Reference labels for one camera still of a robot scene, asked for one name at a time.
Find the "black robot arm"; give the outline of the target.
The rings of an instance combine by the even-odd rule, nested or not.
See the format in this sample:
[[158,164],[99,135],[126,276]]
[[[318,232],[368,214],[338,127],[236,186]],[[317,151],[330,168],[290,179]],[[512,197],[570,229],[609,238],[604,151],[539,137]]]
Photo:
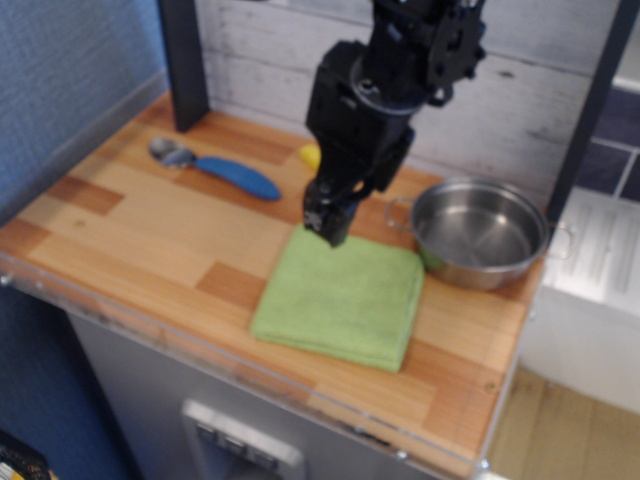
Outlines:
[[339,41],[314,79],[306,126],[320,164],[304,226],[342,244],[361,201],[387,189],[415,138],[410,122],[442,107],[485,56],[481,1],[376,1],[367,43]]

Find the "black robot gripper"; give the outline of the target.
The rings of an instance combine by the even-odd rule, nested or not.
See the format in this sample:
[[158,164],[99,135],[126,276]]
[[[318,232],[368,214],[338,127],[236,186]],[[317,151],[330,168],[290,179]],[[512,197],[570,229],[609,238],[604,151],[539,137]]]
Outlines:
[[[306,125],[321,150],[318,173],[303,201],[304,227],[331,247],[346,239],[357,202],[385,191],[404,161],[415,132],[410,117],[369,105],[358,92],[365,47],[340,41],[317,68]],[[332,205],[324,219],[324,205]]]

